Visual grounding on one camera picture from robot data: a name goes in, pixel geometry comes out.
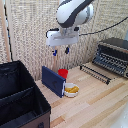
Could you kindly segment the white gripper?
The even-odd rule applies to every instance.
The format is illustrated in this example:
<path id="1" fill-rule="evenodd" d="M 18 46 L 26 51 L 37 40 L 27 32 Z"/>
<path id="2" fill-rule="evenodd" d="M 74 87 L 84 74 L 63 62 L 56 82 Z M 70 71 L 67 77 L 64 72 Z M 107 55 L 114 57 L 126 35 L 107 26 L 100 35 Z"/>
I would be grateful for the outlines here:
<path id="1" fill-rule="evenodd" d="M 51 47 L 60 45 L 71 45 L 77 43 L 79 39 L 79 29 L 51 29 L 46 32 L 46 44 Z M 66 47 L 65 54 L 69 54 L 69 46 Z M 58 50 L 52 50 L 53 56 L 57 56 Z"/>

